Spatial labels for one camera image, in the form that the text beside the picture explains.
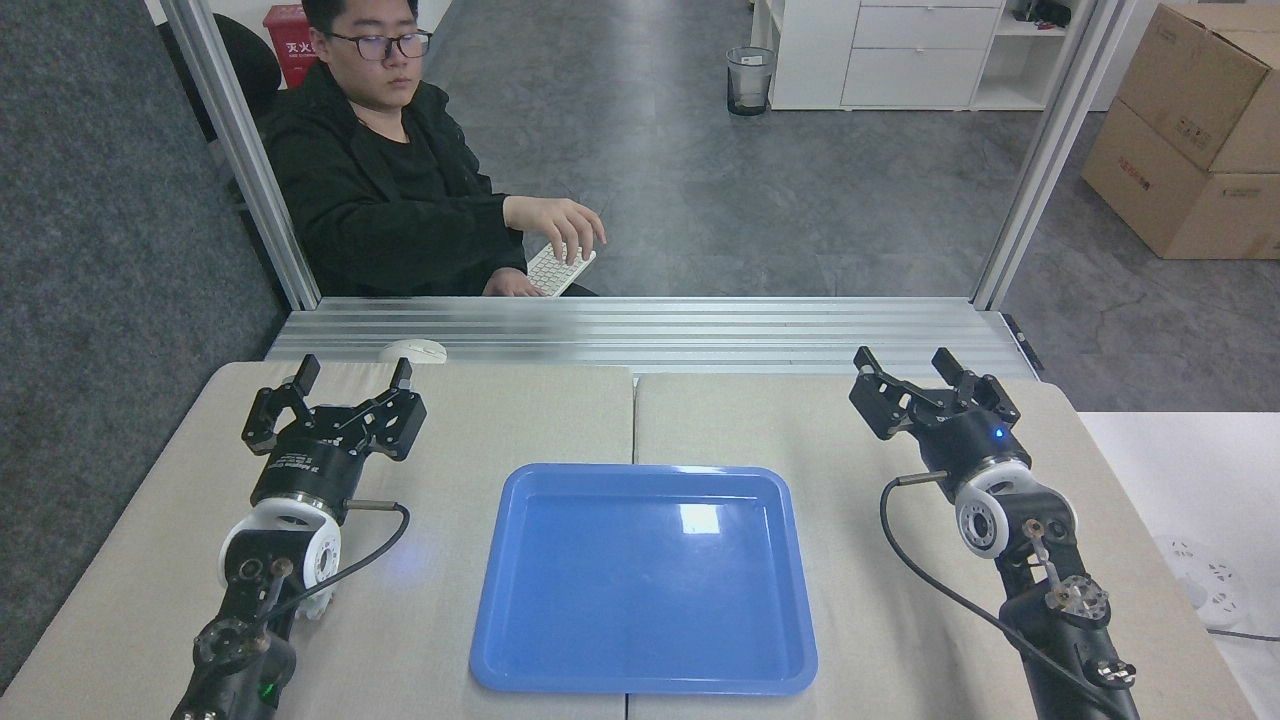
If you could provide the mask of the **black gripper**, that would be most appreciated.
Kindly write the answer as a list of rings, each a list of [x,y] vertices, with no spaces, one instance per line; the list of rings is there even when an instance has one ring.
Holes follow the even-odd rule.
[[[387,391],[355,407],[339,407],[335,428],[314,427],[306,397],[320,370],[316,356],[306,354],[291,378],[255,396],[241,436],[252,454],[268,456],[252,492],[253,506],[266,498],[298,498],[323,511],[344,511],[369,454],[403,461],[426,420],[422,397],[412,388],[412,364],[399,357]],[[288,427],[276,437],[285,407],[303,427]]]
[[[932,365],[951,388],[943,392],[943,407],[954,414],[938,416],[936,401],[923,388],[888,374],[868,346],[854,355],[858,378],[850,402],[879,439],[910,430],[920,416],[920,454],[927,469],[946,471],[942,491],[959,491],[983,462],[1018,460],[1029,465],[1029,454],[1012,434],[1021,414],[995,375],[977,375],[963,366],[946,347],[940,347]]]

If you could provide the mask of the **person's left hand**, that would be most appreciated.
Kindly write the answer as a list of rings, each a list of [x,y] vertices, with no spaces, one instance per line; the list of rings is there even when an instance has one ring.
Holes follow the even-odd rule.
[[[483,296],[486,297],[545,297],[530,278],[517,268],[503,266],[494,270],[485,283]]]

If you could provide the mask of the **person's right hand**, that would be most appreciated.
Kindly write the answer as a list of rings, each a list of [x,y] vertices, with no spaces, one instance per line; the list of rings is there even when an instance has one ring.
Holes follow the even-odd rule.
[[[607,243],[600,217],[571,199],[511,195],[503,199],[502,214],[506,227],[545,236],[566,265],[589,260],[598,243]]]

